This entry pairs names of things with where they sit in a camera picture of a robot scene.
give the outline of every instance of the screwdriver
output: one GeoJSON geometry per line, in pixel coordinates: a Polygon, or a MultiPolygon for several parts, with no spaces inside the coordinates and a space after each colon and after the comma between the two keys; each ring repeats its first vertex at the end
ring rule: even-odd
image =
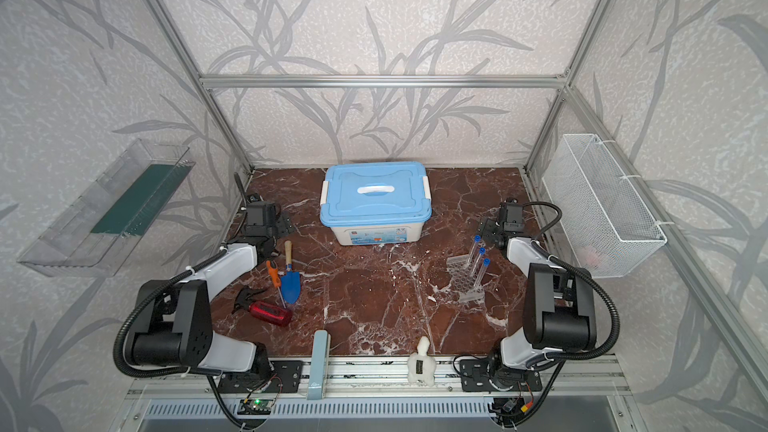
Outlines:
{"type": "Polygon", "coordinates": [[[266,271],[272,277],[272,285],[275,286],[277,292],[280,294],[280,301],[283,303],[283,307],[286,306],[286,302],[283,300],[283,291],[280,290],[280,276],[278,275],[277,267],[271,260],[266,261],[266,271]]]}

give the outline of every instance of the box label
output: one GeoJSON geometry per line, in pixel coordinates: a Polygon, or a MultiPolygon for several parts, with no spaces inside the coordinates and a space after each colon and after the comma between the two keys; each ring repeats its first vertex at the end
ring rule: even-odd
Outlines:
{"type": "Polygon", "coordinates": [[[408,240],[405,227],[367,228],[351,230],[352,245],[394,244],[408,240]]]}

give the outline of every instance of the plastic storage container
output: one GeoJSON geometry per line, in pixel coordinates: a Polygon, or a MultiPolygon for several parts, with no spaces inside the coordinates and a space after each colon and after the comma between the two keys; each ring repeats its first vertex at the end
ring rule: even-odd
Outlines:
{"type": "Polygon", "coordinates": [[[418,162],[334,166],[322,183],[320,221],[341,245],[416,242],[431,215],[429,180],[418,162]]]}

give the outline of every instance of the wall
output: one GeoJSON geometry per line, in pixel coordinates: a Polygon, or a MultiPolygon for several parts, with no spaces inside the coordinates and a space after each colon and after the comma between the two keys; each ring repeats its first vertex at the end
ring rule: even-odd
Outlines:
{"type": "Polygon", "coordinates": [[[0,0],[0,428],[106,430],[139,284],[207,256],[235,160],[140,0],[0,0]],[[137,137],[197,162],[113,278],[46,278],[17,257],[137,137]]]}
{"type": "MultiPolygon", "coordinates": [[[[224,74],[558,74],[595,1],[164,0],[200,70],[224,74]]],[[[550,90],[218,93],[253,161],[270,166],[387,158],[519,165],[553,97],[550,90]]]]}
{"type": "MultiPolygon", "coordinates": [[[[766,0],[617,0],[576,85],[768,344],[766,0]]],[[[651,430],[768,430],[666,255],[603,281],[651,430]]]]}

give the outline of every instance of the orange screwdriver handle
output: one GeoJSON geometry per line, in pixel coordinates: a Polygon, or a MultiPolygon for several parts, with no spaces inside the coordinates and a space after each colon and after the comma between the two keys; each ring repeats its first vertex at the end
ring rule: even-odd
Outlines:
{"type": "Polygon", "coordinates": [[[270,277],[272,277],[272,284],[275,288],[280,288],[280,276],[277,274],[277,267],[275,267],[271,260],[266,261],[266,270],[270,274],[270,277]]]}

